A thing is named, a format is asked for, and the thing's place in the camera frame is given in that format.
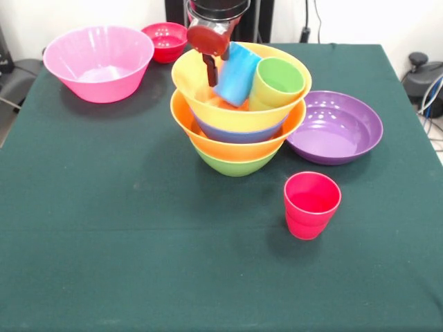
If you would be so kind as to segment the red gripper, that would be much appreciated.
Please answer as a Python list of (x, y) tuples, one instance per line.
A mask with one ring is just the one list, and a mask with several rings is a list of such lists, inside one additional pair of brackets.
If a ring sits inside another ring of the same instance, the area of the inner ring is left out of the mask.
[(215, 87), (218, 83), (218, 70), (212, 56), (221, 57), (223, 61), (229, 60), (230, 37), (236, 25), (237, 20), (190, 22), (187, 39), (195, 50), (203, 54), (210, 87)]

